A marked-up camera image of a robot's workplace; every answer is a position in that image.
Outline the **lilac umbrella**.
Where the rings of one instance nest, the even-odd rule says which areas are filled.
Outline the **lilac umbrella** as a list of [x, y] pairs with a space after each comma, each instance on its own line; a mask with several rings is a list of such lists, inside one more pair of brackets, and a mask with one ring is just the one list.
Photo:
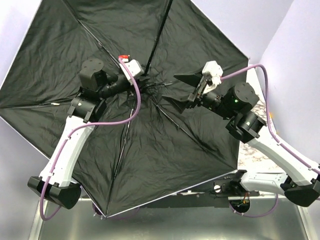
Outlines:
[[[225, 75], [248, 57], [190, 0], [43, 0], [0, 89], [0, 116], [51, 157], [88, 59], [119, 71], [130, 55], [147, 69], [138, 115], [98, 126], [72, 177], [105, 216], [200, 185], [237, 168], [239, 142], [227, 121], [204, 107], [178, 113], [162, 96], [192, 88], [174, 74], [216, 61]], [[137, 104], [127, 91], [106, 100], [101, 121], [127, 119]]]

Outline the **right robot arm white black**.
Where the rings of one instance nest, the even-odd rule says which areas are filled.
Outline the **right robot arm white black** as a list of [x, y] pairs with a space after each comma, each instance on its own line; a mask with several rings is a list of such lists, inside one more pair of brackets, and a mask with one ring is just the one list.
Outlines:
[[246, 72], [243, 68], [227, 76], [222, 70], [200, 70], [175, 74], [175, 78], [193, 87], [186, 96], [163, 95], [179, 113], [186, 109], [204, 107], [227, 120], [228, 133], [243, 144], [258, 150], [279, 167], [282, 173], [239, 170], [231, 179], [228, 193], [231, 196], [250, 192], [269, 192], [285, 196], [290, 202], [308, 207], [320, 197], [320, 165], [298, 153], [281, 140], [266, 119], [253, 112], [259, 97], [247, 82], [231, 86], [225, 94], [218, 93], [225, 80]]

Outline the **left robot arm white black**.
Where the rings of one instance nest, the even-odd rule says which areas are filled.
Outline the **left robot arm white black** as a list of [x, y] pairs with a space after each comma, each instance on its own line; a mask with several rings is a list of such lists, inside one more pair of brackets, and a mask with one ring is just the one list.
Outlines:
[[[116, 126], [129, 123], [141, 107], [138, 78], [144, 73], [142, 65], [128, 55], [120, 55], [119, 73], [108, 73], [98, 58], [85, 60], [79, 71], [80, 89], [67, 111], [65, 125], [49, 162], [38, 176], [32, 176], [27, 186], [35, 192], [40, 203], [52, 202], [71, 209], [77, 203], [82, 187], [72, 182], [76, 161], [85, 142], [97, 126]], [[107, 98], [133, 88], [137, 97], [136, 108], [124, 120], [102, 122]]]

